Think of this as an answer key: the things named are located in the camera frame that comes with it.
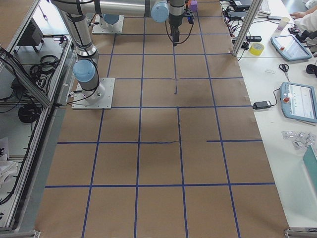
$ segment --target white mounting plate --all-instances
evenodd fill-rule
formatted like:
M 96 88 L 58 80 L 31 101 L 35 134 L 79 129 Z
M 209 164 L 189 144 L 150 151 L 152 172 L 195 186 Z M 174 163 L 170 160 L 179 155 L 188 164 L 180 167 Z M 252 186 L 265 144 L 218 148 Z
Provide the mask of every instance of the white mounting plate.
M 99 23 L 100 17 L 97 15 L 95 23 Z M 123 29 L 123 20 L 124 16 L 120 16 L 116 24 L 110 25 L 108 29 L 103 29 L 100 25 L 95 25 L 93 27 L 92 34 L 101 35 L 101 34 L 122 34 Z
M 75 94 L 74 101 L 81 100 L 79 102 L 72 104 L 72 109 L 74 110 L 84 110 L 84 109 L 111 109 L 112 105 L 112 97 L 113 97 L 113 90 L 114 90 L 114 78 L 100 78 L 99 79 L 100 84 L 102 84 L 106 91 L 105 95 L 96 101 L 95 103 L 91 104 L 86 101 L 86 99 L 83 99 L 84 96 L 82 93 Z M 76 90 L 81 90 L 81 86 L 78 84 Z

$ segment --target yellow tape roll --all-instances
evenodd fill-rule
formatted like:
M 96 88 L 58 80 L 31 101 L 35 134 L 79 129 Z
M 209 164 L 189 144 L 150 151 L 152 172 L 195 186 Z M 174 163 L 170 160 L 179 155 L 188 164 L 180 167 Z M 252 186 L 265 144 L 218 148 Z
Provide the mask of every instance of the yellow tape roll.
M 262 45 L 261 43 L 253 43 L 249 51 L 251 54 L 255 56 L 259 56 L 263 50 L 264 50 L 264 45 Z

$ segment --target touchscreen display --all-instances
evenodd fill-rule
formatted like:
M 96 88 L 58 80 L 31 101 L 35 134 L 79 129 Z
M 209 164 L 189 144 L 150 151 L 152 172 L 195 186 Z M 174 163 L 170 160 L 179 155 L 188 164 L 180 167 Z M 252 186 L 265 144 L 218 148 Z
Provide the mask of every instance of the touchscreen display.
M 292 58 L 307 56 L 307 53 L 301 48 L 299 43 L 292 36 L 276 37 L 280 46 L 284 46 L 284 52 L 287 52 Z
M 291 114 L 304 118 L 316 119 L 315 106 L 311 88 L 288 85 Z

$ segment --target keyboard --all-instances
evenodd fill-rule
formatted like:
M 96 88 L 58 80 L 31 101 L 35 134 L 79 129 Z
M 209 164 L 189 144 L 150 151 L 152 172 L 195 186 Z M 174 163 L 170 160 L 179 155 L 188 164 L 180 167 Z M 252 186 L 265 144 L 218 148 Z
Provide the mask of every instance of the keyboard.
M 268 5 L 268 0 L 263 0 L 259 9 L 260 15 L 271 15 L 271 9 Z

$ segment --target purple object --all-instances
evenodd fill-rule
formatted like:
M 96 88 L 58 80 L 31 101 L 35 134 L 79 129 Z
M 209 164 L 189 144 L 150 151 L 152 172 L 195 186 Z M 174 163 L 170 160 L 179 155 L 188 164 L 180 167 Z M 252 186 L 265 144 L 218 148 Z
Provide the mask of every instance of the purple object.
M 190 9 L 192 11 L 197 11 L 197 1 L 193 1 L 193 0 L 190 1 Z

